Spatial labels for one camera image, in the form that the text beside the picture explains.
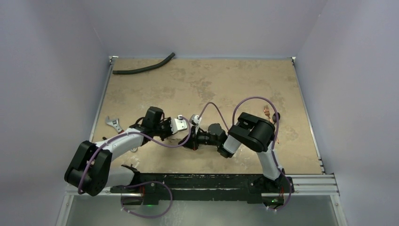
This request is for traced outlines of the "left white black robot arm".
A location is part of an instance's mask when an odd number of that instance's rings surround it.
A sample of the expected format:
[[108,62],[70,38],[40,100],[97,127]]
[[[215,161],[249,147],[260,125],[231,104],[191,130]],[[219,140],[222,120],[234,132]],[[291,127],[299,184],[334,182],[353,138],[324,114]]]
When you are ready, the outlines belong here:
[[104,188],[114,186],[136,192],[140,188],[141,173],[128,165],[111,169],[111,163],[124,153],[153,141],[154,137],[164,140],[175,134],[172,121],[171,117],[165,117],[162,109],[151,106],[144,117],[118,135],[96,143],[83,141],[64,180],[77,187],[78,194],[96,196]]

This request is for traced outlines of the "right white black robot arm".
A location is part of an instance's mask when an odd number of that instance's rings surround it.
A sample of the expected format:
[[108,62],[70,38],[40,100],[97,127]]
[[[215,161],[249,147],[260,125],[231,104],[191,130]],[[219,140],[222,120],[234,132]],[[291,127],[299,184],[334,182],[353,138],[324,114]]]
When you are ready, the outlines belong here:
[[252,182],[267,191],[277,193],[283,189],[282,168],[270,145],[274,144],[274,125],[260,117],[241,113],[238,122],[225,131],[219,123],[210,124],[207,130],[200,128],[200,117],[193,115],[191,134],[183,147],[197,150],[200,145],[217,147],[217,152],[224,158],[231,158],[241,145],[257,153],[263,175]]

